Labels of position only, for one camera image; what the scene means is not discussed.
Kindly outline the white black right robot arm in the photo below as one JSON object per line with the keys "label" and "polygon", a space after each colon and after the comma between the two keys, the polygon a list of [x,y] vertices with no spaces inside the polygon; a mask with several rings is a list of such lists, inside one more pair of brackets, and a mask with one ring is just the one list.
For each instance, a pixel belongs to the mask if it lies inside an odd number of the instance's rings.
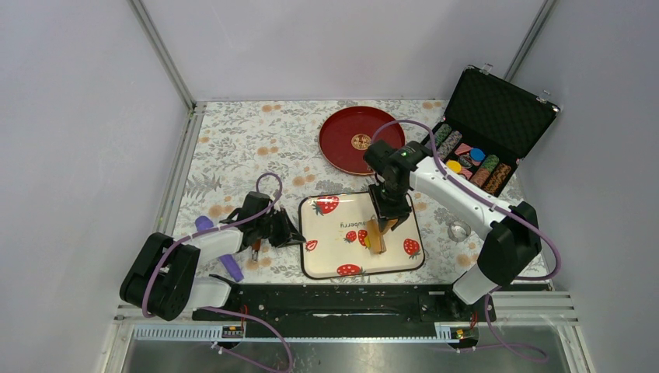
{"label": "white black right robot arm", "polygon": [[407,195],[416,191],[451,210],[483,240],[476,264],[452,284],[445,300],[453,319],[467,319],[478,300],[510,284],[538,256],[541,244],[530,205],[507,206],[451,171],[426,146],[411,141],[394,149],[377,141],[367,148],[364,161],[381,177],[368,192],[382,234],[397,229],[411,215]]}

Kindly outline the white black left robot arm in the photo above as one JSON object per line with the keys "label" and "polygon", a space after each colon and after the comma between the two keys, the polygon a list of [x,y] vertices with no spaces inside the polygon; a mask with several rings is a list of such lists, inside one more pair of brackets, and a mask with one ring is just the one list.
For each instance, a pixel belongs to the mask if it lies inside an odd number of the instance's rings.
{"label": "white black left robot arm", "polygon": [[232,319],[241,309],[232,286],[243,279],[234,255],[251,249],[257,257],[262,241],[276,248],[305,241],[286,210],[256,191],[219,223],[202,216],[196,226],[197,232],[180,239],[151,234],[120,286],[120,299],[165,321],[207,307]]}

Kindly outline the wooden dough roller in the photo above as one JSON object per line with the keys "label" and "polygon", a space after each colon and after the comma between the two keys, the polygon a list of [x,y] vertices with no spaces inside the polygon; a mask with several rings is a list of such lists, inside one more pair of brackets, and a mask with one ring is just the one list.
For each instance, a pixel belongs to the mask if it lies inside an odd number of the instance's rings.
{"label": "wooden dough roller", "polygon": [[385,219],[382,223],[383,225],[381,225],[381,221],[376,216],[372,216],[367,221],[366,231],[371,242],[371,248],[369,249],[371,255],[379,255],[386,251],[384,234],[391,231],[398,223],[398,220]]}

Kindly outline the strawberry print rectangular tray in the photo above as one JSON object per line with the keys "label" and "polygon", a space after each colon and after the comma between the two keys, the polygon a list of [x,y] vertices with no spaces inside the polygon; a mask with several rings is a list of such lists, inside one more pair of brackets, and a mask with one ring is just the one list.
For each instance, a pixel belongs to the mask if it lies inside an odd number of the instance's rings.
{"label": "strawberry print rectangular tray", "polygon": [[384,234],[386,251],[364,246],[375,209],[367,192],[305,198],[298,206],[302,272],[313,280],[417,270],[425,261],[416,215]]}

